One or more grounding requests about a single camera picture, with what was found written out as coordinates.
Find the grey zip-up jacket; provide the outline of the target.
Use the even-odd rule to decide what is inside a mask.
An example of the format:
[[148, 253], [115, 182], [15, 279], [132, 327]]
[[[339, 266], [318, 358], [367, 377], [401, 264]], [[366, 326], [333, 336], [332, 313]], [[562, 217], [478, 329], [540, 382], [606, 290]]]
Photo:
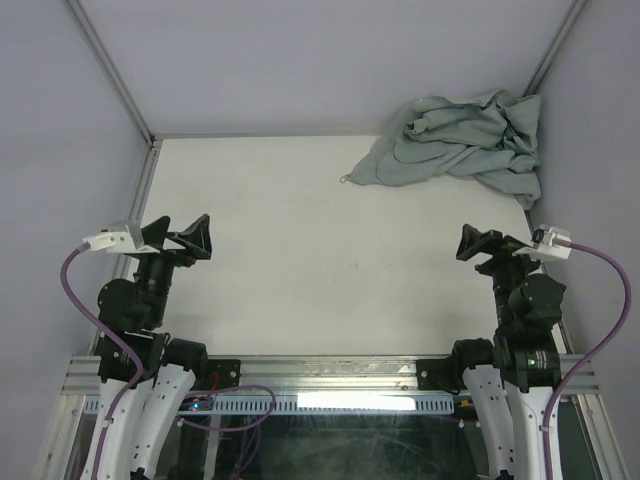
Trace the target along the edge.
[[404, 187], [449, 175], [512, 195], [523, 209], [541, 198], [536, 169], [541, 97], [495, 90], [475, 98], [421, 98], [406, 106], [341, 178]]

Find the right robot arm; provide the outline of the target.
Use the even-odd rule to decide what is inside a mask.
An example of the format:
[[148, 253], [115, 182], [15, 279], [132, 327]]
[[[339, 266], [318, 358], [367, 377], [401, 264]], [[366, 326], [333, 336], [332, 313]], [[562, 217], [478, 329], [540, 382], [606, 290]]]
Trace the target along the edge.
[[492, 281], [497, 328], [490, 340], [458, 340], [448, 378], [473, 401], [492, 479], [546, 479], [559, 463], [552, 396], [561, 380], [553, 328], [561, 319], [565, 286], [540, 270], [526, 245], [496, 230], [466, 224], [459, 261], [487, 260], [477, 273]]

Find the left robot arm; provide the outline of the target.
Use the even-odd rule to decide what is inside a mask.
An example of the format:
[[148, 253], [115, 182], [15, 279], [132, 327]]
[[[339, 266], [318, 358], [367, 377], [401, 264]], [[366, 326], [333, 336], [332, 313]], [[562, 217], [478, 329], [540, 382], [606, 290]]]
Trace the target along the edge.
[[152, 479], [186, 394], [209, 377], [206, 347], [160, 332], [177, 268], [211, 258], [210, 218], [172, 232], [162, 216], [116, 224], [87, 238], [93, 251], [137, 260], [132, 279], [99, 292], [99, 404], [84, 479]]

